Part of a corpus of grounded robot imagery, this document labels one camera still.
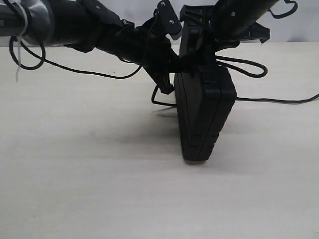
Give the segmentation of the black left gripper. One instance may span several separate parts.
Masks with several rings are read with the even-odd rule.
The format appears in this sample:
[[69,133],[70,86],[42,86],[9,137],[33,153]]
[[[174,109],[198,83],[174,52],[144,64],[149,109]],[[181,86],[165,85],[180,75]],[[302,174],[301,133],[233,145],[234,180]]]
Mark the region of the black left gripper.
[[169,0],[161,0],[153,16],[141,26],[121,19],[98,0],[51,0],[54,32],[50,44],[87,53],[97,48],[146,69],[161,93],[171,94],[169,73],[179,72],[173,40],[181,37],[181,23]]

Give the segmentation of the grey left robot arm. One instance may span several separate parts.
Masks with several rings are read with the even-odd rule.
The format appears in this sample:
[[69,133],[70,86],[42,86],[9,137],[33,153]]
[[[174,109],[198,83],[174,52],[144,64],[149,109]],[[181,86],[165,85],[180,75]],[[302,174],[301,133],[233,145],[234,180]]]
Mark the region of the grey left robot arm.
[[11,42],[21,39],[41,48],[62,45],[82,53],[99,49],[143,68],[164,94],[173,91],[170,73],[182,70],[170,42],[181,33],[167,0],[160,1],[141,26],[98,0],[4,0],[0,5],[0,34]]

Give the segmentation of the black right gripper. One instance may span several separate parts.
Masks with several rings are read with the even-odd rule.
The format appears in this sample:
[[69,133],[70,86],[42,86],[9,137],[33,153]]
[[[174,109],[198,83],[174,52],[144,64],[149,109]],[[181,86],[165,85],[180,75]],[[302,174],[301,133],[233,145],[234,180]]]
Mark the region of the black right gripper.
[[188,22],[188,56],[213,57],[216,52],[238,47],[240,41],[268,41],[270,29],[257,20],[270,8],[269,0],[219,0],[215,5],[184,5],[179,20]]

